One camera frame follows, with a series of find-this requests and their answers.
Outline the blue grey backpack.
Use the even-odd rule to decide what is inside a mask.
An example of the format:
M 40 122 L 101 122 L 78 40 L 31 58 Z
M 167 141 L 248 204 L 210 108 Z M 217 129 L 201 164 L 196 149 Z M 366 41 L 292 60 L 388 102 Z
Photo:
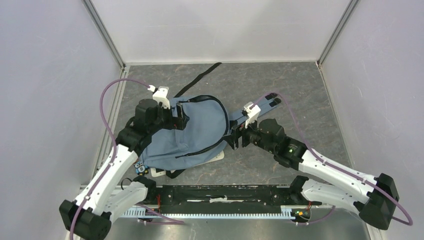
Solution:
M 152 141 L 139 160 L 148 170 L 165 170 L 169 178 L 176 178 L 184 170 L 213 159 L 230 145 L 231 129 L 245 122 L 244 107 L 232 113 L 212 95 L 186 96 L 185 93 L 203 77 L 215 70 L 217 62 L 184 86 L 171 100 L 170 106 L 182 104 L 189 121 L 184 130 L 163 129 L 152 136 Z M 256 103 L 259 117 L 276 108 L 281 102 L 275 93 L 268 93 Z

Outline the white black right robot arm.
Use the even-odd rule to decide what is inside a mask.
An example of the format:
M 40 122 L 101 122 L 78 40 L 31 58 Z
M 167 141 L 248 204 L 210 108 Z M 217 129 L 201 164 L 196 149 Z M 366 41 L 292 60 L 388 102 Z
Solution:
M 366 174 L 333 161 L 306 144 L 286 135 L 284 128 L 273 118 L 261 122 L 230 122 L 233 149 L 249 144 L 271 153 L 280 165 L 313 175 L 324 180 L 319 183 L 305 176 L 297 176 L 289 189 L 289 199 L 295 204 L 304 201 L 321 202 L 357 214 L 367 224 L 387 230 L 393 221 L 399 202 L 394 179 L 381 173 Z

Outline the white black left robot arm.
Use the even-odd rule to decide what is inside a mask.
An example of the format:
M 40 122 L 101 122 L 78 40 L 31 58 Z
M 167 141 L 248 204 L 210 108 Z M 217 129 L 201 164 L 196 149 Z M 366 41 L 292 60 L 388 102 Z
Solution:
M 103 240 L 112 224 L 132 206 L 157 199 L 156 182 L 144 176 L 134 178 L 120 193 L 112 193 L 126 170 L 138 160 L 161 130 L 184 130 L 189 117 L 181 103 L 175 106 L 154 99 L 142 99 L 135 115 L 112 138 L 112 150 L 85 189 L 74 200 L 59 206 L 69 239 Z

